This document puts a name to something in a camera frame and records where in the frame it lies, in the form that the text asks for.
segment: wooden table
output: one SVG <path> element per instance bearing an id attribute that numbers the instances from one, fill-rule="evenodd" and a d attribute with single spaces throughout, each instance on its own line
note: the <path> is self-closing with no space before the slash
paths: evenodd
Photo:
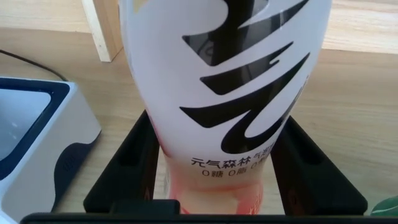
<path id="1" fill-rule="evenodd" d="M 101 63 L 91 35 L 0 29 L 0 49 L 46 64 L 77 82 L 98 118 L 101 138 L 59 212 L 83 212 L 83 199 L 144 106 L 124 52 Z M 51 73 L 0 55 L 0 74 L 53 79 Z M 367 198 L 369 208 L 398 195 L 398 55 L 323 50 L 293 117 Z M 160 155 L 155 197 L 163 197 Z M 266 214 L 283 213 L 271 160 L 264 171 Z"/>

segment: white device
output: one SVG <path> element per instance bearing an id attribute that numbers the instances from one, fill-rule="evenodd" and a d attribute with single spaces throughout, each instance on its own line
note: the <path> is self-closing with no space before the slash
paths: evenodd
<path id="1" fill-rule="evenodd" d="M 76 84 L 0 77 L 0 223 L 51 212 L 100 132 Z"/>

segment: bottle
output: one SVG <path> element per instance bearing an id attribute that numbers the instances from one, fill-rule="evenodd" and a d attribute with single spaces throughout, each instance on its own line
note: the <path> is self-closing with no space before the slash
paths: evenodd
<path id="1" fill-rule="evenodd" d="M 314 68 L 331 0 L 119 1 L 132 75 L 182 213 L 257 214 L 262 168 Z"/>

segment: bottle bottom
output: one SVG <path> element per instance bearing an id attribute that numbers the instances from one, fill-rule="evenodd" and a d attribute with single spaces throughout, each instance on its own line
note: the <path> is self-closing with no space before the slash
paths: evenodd
<path id="1" fill-rule="evenodd" d="M 223 189 L 190 189 L 165 177 L 167 199 L 180 202 L 181 214 L 256 215 L 262 204 L 262 182 Z"/>

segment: green object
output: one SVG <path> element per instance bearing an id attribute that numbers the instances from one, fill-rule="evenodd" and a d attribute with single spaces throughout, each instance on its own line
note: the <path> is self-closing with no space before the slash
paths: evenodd
<path id="1" fill-rule="evenodd" d="M 378 203 L 373 208 L 371 216 L 398 216 L 398 196 Z"/>

